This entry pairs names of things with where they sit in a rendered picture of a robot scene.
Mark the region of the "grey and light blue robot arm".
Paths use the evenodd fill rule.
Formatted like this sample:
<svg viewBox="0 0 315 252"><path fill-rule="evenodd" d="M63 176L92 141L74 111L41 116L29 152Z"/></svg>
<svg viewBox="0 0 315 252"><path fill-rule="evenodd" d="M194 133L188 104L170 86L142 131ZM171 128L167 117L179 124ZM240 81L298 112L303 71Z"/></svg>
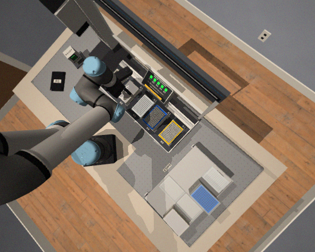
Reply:
<svg viewBox="0 0 315 252"><path fill-rule="evenodd" d="M79 165L101 163L109 157L109 142L91 137L109 121L117 123L125 109L99 88L101 84L111 87L117 79L120 83L133 71L126 66L113 73L95 56L84 60L83 70L70 98L92 110L72 123L57 120L46 129L0 132L0 206L41 186L69 155Z"/></svg>

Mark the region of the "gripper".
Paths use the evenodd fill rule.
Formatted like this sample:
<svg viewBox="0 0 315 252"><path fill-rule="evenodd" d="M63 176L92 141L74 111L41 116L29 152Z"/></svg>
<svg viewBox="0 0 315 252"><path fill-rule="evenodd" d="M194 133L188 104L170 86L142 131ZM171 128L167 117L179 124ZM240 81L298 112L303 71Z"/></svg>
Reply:
<svg viewBox="0 0 315 252"><path fill-rule="evenodd" d="M106 87L104 85L101 85L101 87L108 91L110 94L112 94L115 98L118 98L122 94L124 95L123 100L127 100L128 98L132 97L134 99L134 95L126 88L124 84L121 82L118 83L118 79L116 80L115 84L111 87Z"/></svg>

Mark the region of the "grey tip rack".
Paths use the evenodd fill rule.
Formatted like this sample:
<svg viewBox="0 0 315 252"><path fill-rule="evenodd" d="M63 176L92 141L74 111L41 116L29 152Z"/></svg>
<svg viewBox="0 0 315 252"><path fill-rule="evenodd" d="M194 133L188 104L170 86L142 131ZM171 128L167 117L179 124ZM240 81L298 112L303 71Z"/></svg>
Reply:
<svg viewBox="0 0 315 252"><path fill-rule="evenodd" d="M174 120L172 120L167 127L159 134L159 137L163 139L168 145L183 131Z"/></svg>

